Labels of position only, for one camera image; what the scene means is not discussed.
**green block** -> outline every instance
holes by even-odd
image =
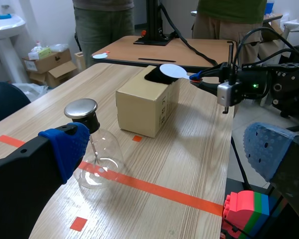
[[[261,194],[254,192],[254,212],[251,215],[249,221],[245,225],[243,231],[249,234],[249,232],[254,227],[255,223],[258,221],[258,218],[260,217],[262,213],[262,207],[261,207]],[[245,234],[241,233],[238,237],[239,239],[245,239],[247,238]]]

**sink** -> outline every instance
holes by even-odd
[[[26,83],[27,73],[10,41],[10,37],[20,34],[24,29],[25,21],[15,14],[11,16],[12,18],[0,19],[0,60],[13,83]]]
[[[18,15],[12,14],[12,18],[0,19],[0,39],[18,35],[25,27],[25,21]]]

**glass flask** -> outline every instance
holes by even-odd
[[[106,187],[117,179],[123,168],[123,156],[115,136],[100,128],[96,116],[98,105],[92,99],[79,99],[69,103],[64,114],[73,122],[83,123],[90,130],[90,141],[82,163],[73,175],[86,188]]]

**red tape line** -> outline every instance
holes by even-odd
[[[90,173],[98,173],[101,177],[104,177],[108,180],[116,181],[124,185],[130,186],[132,188],[136,188],[141,191],[172,200],[174,202],[182,203],[184,205],[197,208],[206,211],[208,213],[215,214],[220,217],[222,217],[223,214],[223,205],[217,203],[209,202],[201,198],[196,198],[185,193],[181,193],[169,188],[165,188],[111,170],[107,170],[107,171],[101,170],[100,172],[99,169],[101,167],[97,165],[94,166],[91,163],[82,162],[79,165],[79,168],[88,171]]]
[[[12,138],[12,137],[9,137],[9,136],[6,136],[6,135],[1,135],[0,136],[0,142],[12,145],[12,146],[17,147],[17,148],[19,148],[19,147],[21,147],[22,145],[25,144],[25,142],[23,142],[21,140],[18,140],[16,138]]]
[[[86,222],[87,222],[87,219],[76,217],[76,219],[72,223],[70,229],[80,232],[84,228]]]
[[[142,140],[142,137],[137,136],[137,135],[135,135],[133,138],[133,141],[136,141],[136,142],[140,142],[141,140]]]

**floor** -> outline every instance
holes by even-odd
[[[247,126],[254,122],[265,122],[283,128],[299,125],[299,119],[290,117],[282,118],[280,111],[272,106],[260,107],[259,103],[252,100],[243,101],[233,122],[232,136],[235,140],[236,148],[251,185],[268,188],[267,183],[248,163],[243,147],[243,136]],[[243,181],[234,150],[230,149],[227,177],[230,179]]]

